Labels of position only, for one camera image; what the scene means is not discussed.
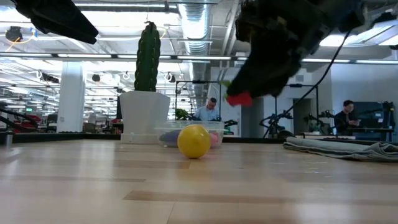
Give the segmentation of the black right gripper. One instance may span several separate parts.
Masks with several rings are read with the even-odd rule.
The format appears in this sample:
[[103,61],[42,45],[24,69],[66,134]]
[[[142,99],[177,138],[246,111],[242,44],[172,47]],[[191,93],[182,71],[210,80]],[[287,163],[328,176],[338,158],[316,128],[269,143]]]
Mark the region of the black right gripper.
[[227,95],[279,96],[301,67],[300,54],[310,54],[330,33],[321,1],[243,1],[236,18],[236,38],[251,45],[271,44],[288,52],[251,52],[227,88]]

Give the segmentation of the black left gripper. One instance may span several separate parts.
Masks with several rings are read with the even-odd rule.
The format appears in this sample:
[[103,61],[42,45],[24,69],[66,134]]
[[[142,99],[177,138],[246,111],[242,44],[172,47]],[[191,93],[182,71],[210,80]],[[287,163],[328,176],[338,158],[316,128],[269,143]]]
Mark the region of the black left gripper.
[[44,34],[95,44],[98,30],[71,0],[14,0],[16,10]]

